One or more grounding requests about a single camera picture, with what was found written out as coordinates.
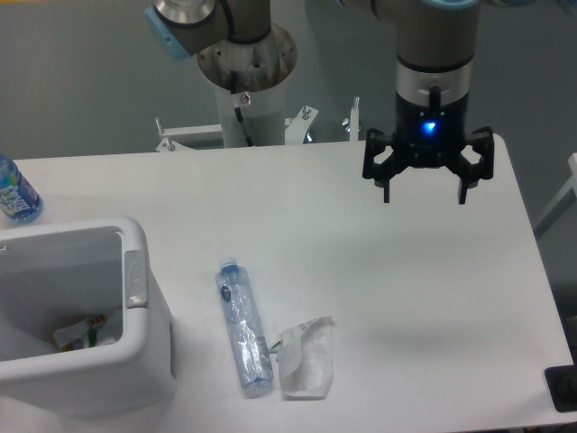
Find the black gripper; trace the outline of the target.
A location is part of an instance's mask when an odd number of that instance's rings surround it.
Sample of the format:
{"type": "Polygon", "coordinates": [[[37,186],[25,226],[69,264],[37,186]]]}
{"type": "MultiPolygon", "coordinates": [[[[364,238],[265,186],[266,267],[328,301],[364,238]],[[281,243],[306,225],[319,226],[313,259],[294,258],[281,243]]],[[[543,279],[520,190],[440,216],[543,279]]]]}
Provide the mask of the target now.
{"type": "Polygon", "coordinates": [[[406,168],[447,168],[459,165],[458,202],[464,205],[467,192],[480,180],[491,180],[494,173],[493,130],[484,126],[465,137],[464,123],[469,95],[441,105],[435,112],[429,106],[408,102],[396,94],[396,128],[393,135],[370,128],[367,131],[362,176],[383,189],[383,201],[390,202],[390,181],[406,168]],[[375,158],[392,150],[383,162],[375,158]],[[479,156],[469,162],[463,150],[479,156]]]}

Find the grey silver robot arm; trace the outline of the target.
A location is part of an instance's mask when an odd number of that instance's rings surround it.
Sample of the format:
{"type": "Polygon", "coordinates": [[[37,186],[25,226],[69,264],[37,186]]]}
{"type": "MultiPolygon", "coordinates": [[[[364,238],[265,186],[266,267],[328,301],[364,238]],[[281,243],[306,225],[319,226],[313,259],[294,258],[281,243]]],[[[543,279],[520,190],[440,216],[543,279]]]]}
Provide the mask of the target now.
{"type": "MultiPolygon", "coordinates": [[[[407,168],[446,168],[460,202],[493,176],[489,127],[464,130],[480,5],[476,1],[359,1],[356,7],[397,31],[396,127],[367,133],[362,175],[384,192],[407,168]]],[[[156,1],[145,10],[152,33],[175,60],[196,57],[215,87],[228,147],[285,142],[278,97],[297,64],[292,36],[267,1],[156,1]]]]}

